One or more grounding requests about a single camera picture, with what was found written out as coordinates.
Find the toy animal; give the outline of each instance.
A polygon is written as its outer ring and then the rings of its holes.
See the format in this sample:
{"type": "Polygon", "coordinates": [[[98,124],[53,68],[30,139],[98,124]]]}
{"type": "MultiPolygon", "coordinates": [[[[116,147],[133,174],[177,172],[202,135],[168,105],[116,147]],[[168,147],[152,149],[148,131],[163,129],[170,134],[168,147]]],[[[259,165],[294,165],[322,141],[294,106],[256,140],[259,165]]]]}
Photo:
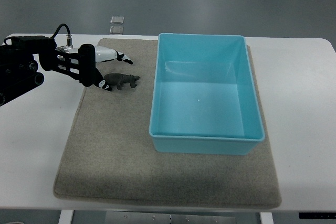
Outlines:
{"type": "Polygon", "coordinates": [[[109,73],[104,76],[104,79],[108,85],[117,86],[117,89],[121,90],[124,83],[129,83],[131,88],[135,88],[137,86],[135,81],[138,81],[140,77],[122,73],[109,73]]]}

